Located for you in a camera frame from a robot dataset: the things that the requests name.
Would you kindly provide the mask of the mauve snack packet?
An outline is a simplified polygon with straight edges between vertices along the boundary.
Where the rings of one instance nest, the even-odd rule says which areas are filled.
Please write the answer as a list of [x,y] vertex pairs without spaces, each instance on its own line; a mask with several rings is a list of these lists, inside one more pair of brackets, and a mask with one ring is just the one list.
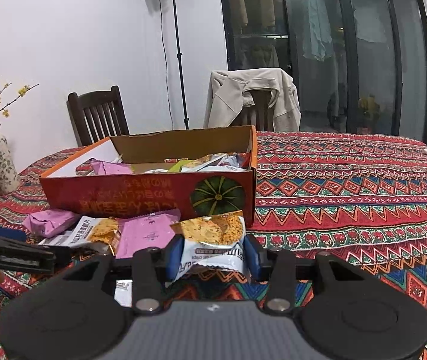
[[170,225],[177,223],[180,216],[180,211],[173,209],[120,220],[116,258],[131,258],[135,252],[150,247],[165,248],[175,236]]

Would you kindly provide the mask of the orange cracker packet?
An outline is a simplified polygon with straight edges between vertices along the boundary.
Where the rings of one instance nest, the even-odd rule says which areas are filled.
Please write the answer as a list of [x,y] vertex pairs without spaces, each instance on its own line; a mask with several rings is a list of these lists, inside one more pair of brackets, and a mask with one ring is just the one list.
[[214,269],[248,273],[243,241],[246,227],[242,211],[203,216],[170,225],[184,237],[184,247],[175,276],[191,270]]

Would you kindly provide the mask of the pink snack packet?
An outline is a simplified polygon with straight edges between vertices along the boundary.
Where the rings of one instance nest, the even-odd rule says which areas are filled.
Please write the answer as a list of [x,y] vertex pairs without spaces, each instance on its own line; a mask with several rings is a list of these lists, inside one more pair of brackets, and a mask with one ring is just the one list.
[[33,235],[52,238],[71,228],[79,219],[79,214],[49,209],[29,214],[22,224]]

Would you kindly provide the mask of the white snack packet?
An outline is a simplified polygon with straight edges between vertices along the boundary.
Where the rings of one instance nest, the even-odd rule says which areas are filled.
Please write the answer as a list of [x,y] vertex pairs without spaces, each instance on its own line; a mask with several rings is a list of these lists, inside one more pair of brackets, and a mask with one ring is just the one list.
[[63,246],[71,249],[88,248],[116,254],[121,238],[119,223],[112,218],[83,216],[73,230],[65,231],[40,242],[46,246]]

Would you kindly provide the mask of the green snack bar packet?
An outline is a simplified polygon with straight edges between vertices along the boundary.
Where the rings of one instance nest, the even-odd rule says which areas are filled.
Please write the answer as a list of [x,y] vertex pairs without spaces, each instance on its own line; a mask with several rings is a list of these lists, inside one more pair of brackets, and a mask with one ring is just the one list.
[[174,173],[181,172],[181,171],[182,171],[182,168],[183,168],[185,165],[190,164],[190,162],[191,162],[191,160],[190,160],[190,159],[182,159],[182,160],[179,160],[178,162],[176,162],[173,166],[171,166],[171,167],[168,169],[168,172],[174,172]]

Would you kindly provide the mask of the red patterned tablecloth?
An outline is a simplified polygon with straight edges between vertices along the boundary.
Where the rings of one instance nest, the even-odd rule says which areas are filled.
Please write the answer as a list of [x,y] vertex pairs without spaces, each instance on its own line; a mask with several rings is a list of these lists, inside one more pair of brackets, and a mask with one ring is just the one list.
[[[406,293],[427,309],[426,144],[395,136],[257,133],[257,201],[252,233],[266,247],[313,258],[327,250]],[[21,185],[0,195],[0,226],[22,229],[27,214],[48,204],[40,175],[80,151],[41,158]],[[43,281],[7,272],[0,309]],[[267,285],[236,272],[204,272],[172,284],[167,300],[254,299]],[[7,359],[0,346],[0,359]],[[427,345],[421,359],[427,359]]]

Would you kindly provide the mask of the dark wooden chair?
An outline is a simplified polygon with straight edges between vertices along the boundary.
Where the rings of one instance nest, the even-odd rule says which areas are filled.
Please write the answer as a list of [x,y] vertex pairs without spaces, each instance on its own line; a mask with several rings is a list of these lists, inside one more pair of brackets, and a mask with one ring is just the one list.
[[117,85],[110,90],[70,93],[66,105],[80,146],[130,134]]

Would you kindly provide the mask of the orange cardboard box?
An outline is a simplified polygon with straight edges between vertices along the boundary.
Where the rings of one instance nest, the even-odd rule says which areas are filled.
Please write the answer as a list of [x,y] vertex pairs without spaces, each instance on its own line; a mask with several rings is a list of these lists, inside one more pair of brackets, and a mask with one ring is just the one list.
[[[245,154],[241,172],[172,172],[178,159]],[[91,159],[116,158],[134,171],[124,175],[77,175]],[[174,130],[106,137],[77,151],[40,177],[52,209],[92,217],[132,218],[178,209],[182,219],[242,211],[251,226],[255,213],[257,131],[235,127]]]

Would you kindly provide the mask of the chair with beige jacket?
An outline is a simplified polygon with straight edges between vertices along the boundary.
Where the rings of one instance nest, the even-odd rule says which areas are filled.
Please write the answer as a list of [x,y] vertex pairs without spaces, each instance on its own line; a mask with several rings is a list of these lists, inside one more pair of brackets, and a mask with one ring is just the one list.
[[244,106],[231,126],[254,125],[257,131],[274,132],[274,107],[270,106],[272,92],[266,90],[250,91],[253,105]]

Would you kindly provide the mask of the beige jacket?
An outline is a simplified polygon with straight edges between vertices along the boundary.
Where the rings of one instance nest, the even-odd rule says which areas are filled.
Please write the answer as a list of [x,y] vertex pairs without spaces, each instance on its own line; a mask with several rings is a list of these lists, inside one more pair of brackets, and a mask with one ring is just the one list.
[[300,102],[293,78],[281,68],[255,68],[211,72],[204,126],[228,127],[248,109],[254,110],[254,94],[266,96],[261,110],[271,118],[275,132],[300,130]]

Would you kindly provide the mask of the black framed glass door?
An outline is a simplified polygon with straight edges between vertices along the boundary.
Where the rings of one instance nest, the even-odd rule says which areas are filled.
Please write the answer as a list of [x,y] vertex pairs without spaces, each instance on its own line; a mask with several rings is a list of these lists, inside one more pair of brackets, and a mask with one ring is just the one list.
[[281,68],[303,131],[427,141],[423,0],[222,0],[229,69]]

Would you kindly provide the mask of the studio light stand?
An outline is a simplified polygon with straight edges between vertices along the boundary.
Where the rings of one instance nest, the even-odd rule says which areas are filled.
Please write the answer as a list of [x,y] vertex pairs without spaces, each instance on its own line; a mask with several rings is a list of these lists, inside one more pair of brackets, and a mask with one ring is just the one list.
[[182,107],[184,112],[184,126],[186,130],[189,130],[190,123],[189,123],[189,117],[187,112],[187,99],[186,99],[186,93],[185,93],[183,53],[181,51],[180,35],[179,35],[179,28],[178,28],[177,0],[172,0],[172,10],[173,10],[174,26],[175,26],[175,45],[176,45],[176,59],[178,62],[178,77],[179,77],[179,83],[180,83]]

